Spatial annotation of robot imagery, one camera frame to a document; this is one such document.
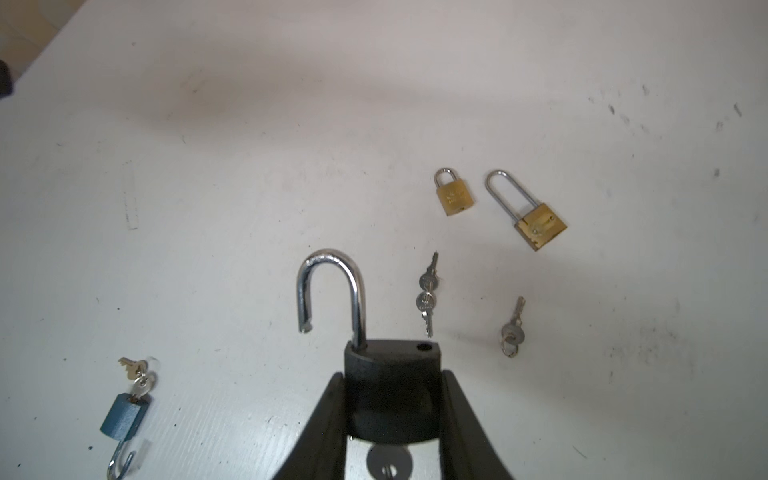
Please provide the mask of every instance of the silver key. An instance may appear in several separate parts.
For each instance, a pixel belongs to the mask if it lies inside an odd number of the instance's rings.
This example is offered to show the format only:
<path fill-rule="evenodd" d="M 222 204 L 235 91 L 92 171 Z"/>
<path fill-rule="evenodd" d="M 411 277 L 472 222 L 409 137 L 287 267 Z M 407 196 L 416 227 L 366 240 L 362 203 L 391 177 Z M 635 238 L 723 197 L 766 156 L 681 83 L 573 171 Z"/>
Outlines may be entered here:
<path fill-rule="evenodd" d="M 435 252 L 434 255 L 432 255 L 432 263 L 429 264 L 427 267 L 427 272 L 419 278 L 419 286 L 422 288 L 422 290 L 426 290 L 428 292 L 432 292 L 434 290 L 437 290 L 437 286 L 439 285 L 439 280 L 437 279 L 436 274 L 436 268 L 437 268 L 437 252 Z"/>
<path fill-rule="evenodd" d="M 144 374 L 134 380 L 134 385 L 131 387 L 131 396 L 135 399 L 147 395 L 154 387 L 154 374 Z"/>
<path fill-rule="evenodd" d="M 509 320 L 509 323 L 502 327 L 502 352 L 508 357 L 517 355 L 520 344 L 525 341 L 525 332 L 522 329 L 523 320 L 521 318 L 524 306 L 525 298 L 519 296 L 512 318 Z"/>
<path fill-rule="evenodd" d="M 432 309 L 437 305 L 437 299 L 430 292 L 421 292 L 416 297 L 416 307 L 421 310 L 422 318 L 427 324 L 427 337 L 432 338 Z"/>

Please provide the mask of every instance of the small key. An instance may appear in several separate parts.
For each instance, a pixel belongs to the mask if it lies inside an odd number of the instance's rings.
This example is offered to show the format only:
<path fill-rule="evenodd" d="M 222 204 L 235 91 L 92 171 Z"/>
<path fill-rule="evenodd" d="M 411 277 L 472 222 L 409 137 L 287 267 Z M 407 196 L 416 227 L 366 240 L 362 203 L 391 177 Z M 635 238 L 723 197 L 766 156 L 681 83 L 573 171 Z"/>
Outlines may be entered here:
<path fill-rule="evenodd" d="M 525 306 L 525 299 L 522 296 L 518 297 L 518 303 L 515 305 L 515 311 L 512 313 L 512 319 L 509 320 L 510 323 L 514 323 L 517 326 L 520 326 L 523 324 L 522 318 L 520 318 L 523 314 L 523 307 Z"/>
<path fill-rule="evenodd" d="M 134 362 L 131 359 L 123 357 L 119 359 L 118 362 L 120 362 L 120 364 L 127 370 L 129 380 L 135 380 L 140 376 L 144 376 L 144 374 L 147 372 L 147 360 L 139 360 L 138 362 Z"/>
<path fill-rule="evenodd" d="M 437 252 L 435 252 L 435 254 L 432 255 L 432 263 L 430 263 L 429 266 L 427 267 L 427 272 L 424 275 L 422 275 L 421 278 L 419 278 L 419 286 L 422 288 L 422 290 L 426 290 L 428 292 L 437 290 L 439 281 L 435 273 L 436 267 L 437 267 Z"/>
<path fill-rule="evenodd" d="M 517 355 L 518 347 L 525 341 L 525 332 L 522 329 L 523 320 L 521 318 L 524 306 L 525 298 L 519 296 L 512 318 L 509 320 L 509 323 L 502 327 L 502 352 L 508 357 Z"/>
<path fill-rule="evenodd" d="M 416 307 L 421 310 L 422 318 L 427 324 L 427 337 L 432 338 L 432 309 L 437 305 L 437 299 L 430 292 L 421 292 L 416 297 Z"/>

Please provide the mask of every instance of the black mark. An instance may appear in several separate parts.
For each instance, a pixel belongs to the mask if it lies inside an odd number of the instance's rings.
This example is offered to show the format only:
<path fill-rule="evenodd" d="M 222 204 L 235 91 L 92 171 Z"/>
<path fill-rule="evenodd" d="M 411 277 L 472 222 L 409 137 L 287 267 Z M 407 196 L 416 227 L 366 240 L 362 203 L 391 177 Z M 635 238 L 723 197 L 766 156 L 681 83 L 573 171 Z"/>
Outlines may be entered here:
<path fill-rule="evenodd" d="M 586 456 L 585 454 L 583 454 L 583 453 L 579 452 L 579 451 L 578 451 L 578 449 L 577 449 L 576 447 L 574 447 L 574 450 L 576 451 L 576 453 L 578 453 L 579 455 L 581 455 L 582 457 L 584 457 L 584 460 L 586 460 L 586 459 L 587 459 L 587 456 Z"/>

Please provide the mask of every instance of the scratch mark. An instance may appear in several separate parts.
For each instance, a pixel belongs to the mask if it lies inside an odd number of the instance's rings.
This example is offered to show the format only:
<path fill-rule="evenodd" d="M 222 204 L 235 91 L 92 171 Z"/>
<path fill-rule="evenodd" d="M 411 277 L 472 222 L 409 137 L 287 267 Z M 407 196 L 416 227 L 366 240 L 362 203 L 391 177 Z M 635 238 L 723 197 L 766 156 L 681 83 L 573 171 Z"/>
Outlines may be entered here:
<path fill-rule="evenodd" d="M 576 453 L 578 453 L 579 455 L 581 455 L 582 457 L 584 457 L 584 460 L 586 460 L 586 459 L 587 459 L 587 456 L 586 456 L 585 454 L 583 454 L 583 453 L 579 452 L 579 451 L 578 451 L 578 449 L 577 449 L 575 446 L 573 446 L 573 445 L 571 445 L 571 446 L 574 448 L 574 450 L 576 451 Z"/>
<path fill-rule="evenodd" d="M 127 161 L 121 165 L 121 180 L 125 223 L 129 230 L 136 230 L 139 227 L 139 213 L 136 207 L 136 180 L 134 179 L 134 163 L 132 161 Z"/>

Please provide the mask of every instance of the brass padlock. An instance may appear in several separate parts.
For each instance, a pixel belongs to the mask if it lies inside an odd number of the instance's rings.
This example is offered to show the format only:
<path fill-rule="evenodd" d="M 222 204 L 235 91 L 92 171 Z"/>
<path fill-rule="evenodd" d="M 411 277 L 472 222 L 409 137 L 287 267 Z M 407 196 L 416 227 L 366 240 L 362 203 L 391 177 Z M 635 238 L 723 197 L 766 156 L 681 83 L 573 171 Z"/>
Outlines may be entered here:
<path fill-rule="evenodd" d="M 441 185 L 440 174 L 448 174 L 453 177 L 453 181 Z M 446 215 L 457 214 L 462 210 L 466 210 L 475 204 L 472 199 L 472 195 L 467 190 L 467 185 L 464 180 L 456 177 L 456 172 L 450 168 L 441 168 L 437 170 L 435 174 L 435 185 L 437 185 L 437 198 L 440 199 L 442 209 L 445 210 Z"/>
<path fill-rule="evenodd" d="M 525 215 L 523 218 L 518 217 L 513 209 L 511 209 L 506 202 L 498 195 L 498 192 L 491 187 L 491 178 L 494 175 L 501 175 L 505 177 L 509 182 L 525 197 L 534 209 L 531 213 Z M 567 227 L 563 220 L 560 220 L 557 215 L 547 207 L 546 204 L 540 204 L 521 187 L 512 175 L 503 170 L 494 170 L 485 178 L 485 188 L 492 197 L 496 199 L 499 205 L 509 214 L 515 221 L 515 228 L 518 232 L 528 241 L 528 245 L 533 250 L 538 250 L 544 245 L 549 243 L 553 238 L 559 235 Z"/>

